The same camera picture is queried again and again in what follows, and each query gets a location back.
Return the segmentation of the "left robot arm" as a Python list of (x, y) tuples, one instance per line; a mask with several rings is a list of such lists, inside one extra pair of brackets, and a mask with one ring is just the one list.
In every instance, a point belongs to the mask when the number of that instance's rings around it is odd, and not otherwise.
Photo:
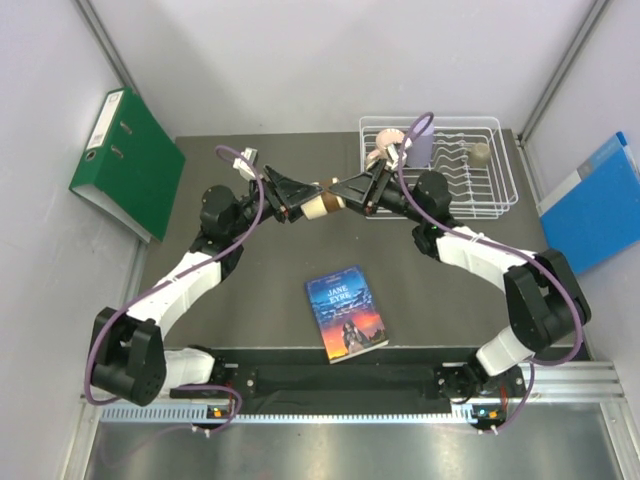
[(287, 178), (270, 167), (249, 176), (238, 198), (224, 185), (202, 196), (200, 230), (179, 263), (152, 288), (95, 319), (85, 374), (86, 389), (146, 406), (159, 395), (193, 385), (205, 396), (226, 387), (227, 374), (202, 347), (167, 350), (164, 339), (205, 293), (224, 281), (243, 253), (242, 242), (264, 220), (295, 221), (322, 187)]

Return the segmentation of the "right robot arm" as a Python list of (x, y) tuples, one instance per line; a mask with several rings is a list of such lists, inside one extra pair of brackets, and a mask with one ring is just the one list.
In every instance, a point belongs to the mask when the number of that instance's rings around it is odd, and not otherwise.
[(555, 249), (519, 250), (463, 225), (450, 212), (452, 195), (441, 173), (426, 170), (408, 187), (378, 161), (328, 190), (362, 215), (383, 208), (416, 222), (412, 237), (422, 254), (459, 267), (504, 293), (508, 326), (463, 367), (474, 393), (492, 394), (502, 385), (503, 373), (567, 335), (573, 335), (576, 348), (581, 346), (583, 328), (592, 314), (566, 257)]

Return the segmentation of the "cream and brown cup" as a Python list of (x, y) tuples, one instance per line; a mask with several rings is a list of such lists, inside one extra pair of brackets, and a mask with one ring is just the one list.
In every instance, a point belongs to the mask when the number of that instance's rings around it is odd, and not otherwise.
[(339, 179), (337, 177), (332, 177), (322, 182), (314, 182), (314, 185), (322, 187), (322, 192), (319, 196), (301, 206), (301, 210), (307, 220), (314, 220), (346, 208), (344, 199), (329, 191), (329, 187), (338, 182)]

